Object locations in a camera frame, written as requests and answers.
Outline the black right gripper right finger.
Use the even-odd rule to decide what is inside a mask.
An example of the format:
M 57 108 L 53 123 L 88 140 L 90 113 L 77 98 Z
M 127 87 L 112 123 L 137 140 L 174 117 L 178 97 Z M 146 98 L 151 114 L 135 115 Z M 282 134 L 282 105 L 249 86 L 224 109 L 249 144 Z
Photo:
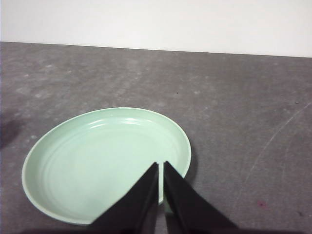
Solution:
M 202 198 L 169 163 L 163 166 L 167 205 L 183 234 L 239 234 L 240 229 Z

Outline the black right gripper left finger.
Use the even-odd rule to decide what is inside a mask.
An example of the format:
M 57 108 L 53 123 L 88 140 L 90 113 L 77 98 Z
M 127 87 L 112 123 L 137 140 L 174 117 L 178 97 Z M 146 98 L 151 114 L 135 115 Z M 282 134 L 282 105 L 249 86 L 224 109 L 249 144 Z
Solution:
M 152 234 L 158 207 L 158 164 L 87 228 L 89 234 Z

